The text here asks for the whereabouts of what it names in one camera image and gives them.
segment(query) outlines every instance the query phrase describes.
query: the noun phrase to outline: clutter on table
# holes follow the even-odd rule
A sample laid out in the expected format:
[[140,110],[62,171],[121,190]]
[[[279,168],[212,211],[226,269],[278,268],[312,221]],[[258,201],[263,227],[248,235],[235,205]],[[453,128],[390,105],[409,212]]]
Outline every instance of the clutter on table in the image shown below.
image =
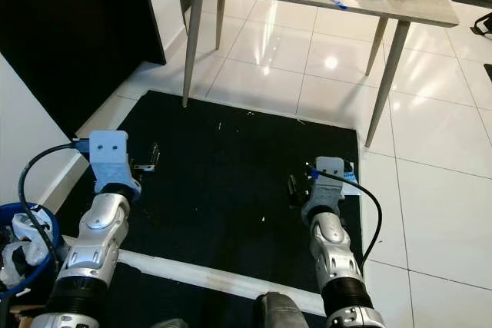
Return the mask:
[[[41,207],[32,213],[53,241],[52,220]],[[0,228],[0,293],[19,285],[48,255],[48,249],[24,213],[15,214],[12,223]]]

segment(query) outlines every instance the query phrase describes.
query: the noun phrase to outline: blue bucket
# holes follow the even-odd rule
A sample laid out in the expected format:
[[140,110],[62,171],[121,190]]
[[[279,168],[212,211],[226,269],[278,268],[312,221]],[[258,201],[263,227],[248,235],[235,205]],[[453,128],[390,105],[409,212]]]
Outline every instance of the blue bucket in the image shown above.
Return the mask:
[[[29,207],[35,207],[37,204],[33,203],[28,203]],[[58,226],[58,221],[55,218],[55,215],[46,209],[45,207],[42,207],[46,214],[50,217],[52,220],[52,226],[53,226],[53,246],[55,246],[55,249],[58,248],[61,245],[61,235],[60,235],[60,228]],[[14,217],[14,214],[17,213],[25,213],[24,209],[22,208],[21,203],[11,203],[11,204],[6,204],[0,206],[0,227],[8,226],[12,223],[12,218]],[[34,272],[32,272],[29,277],[27,277],[25,280],[23,280],[19,285],[17,285],[14,288],[11,288],[10,290],[7,290],[3,293],[0,293],[0,300],[11,296],[15,295],[19,292],[22,292],[26,288],[31,288],[32,290],[34,289],[33,284],[35,284],[36,280],[39,278],[52,278],[52,271],[48,271],[50,267],[50,256],[49,254],[46,256],[46,258],[41,262],[41,264],[36,267]]]

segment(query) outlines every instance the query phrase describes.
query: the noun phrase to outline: white wall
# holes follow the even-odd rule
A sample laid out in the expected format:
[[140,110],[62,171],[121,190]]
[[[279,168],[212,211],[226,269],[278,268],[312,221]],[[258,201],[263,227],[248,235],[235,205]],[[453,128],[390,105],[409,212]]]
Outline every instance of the white wall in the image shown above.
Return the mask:
[[185,30],[179,0],[151,0],[164,50]]
[[[18,177],[31,158],[48,147],[66,143],[68,139],[62,130],[0,55],[0,204],[18,201]],[[76,181],[71,181],[68,188],[65,175],[74,164],[84,161],[73,150],[41,159],[29,171],[25,184],[27,200],[49,200],[50,204],[45,205],[57,210]],[[60,181],[65,181],[66,188],[54,199],[52,192]]]

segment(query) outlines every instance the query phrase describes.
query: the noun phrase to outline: white tile floor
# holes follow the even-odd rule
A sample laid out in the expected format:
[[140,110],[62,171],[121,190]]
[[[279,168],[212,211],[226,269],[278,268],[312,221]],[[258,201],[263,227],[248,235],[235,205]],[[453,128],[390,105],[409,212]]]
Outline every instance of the white tile floor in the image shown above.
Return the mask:
[[[453,6],[462,25],[411,27],[366,150],[393,22],[365,78],[376,18],[227,0],[215,51],[215,0],[204,1],[192,96],[357,130],[361,182],[384,210],[367,287],[388,327],[482,328],[490,320],[492,82],[483,63],[492,63],[492,40],[468,28],[490,10]],[[180,94],[184,62],[181,49],[164,67],[141,66],[85,129],[115,128],[148,89]],[[366,198],[362,222],[367,244],[375,215]]]

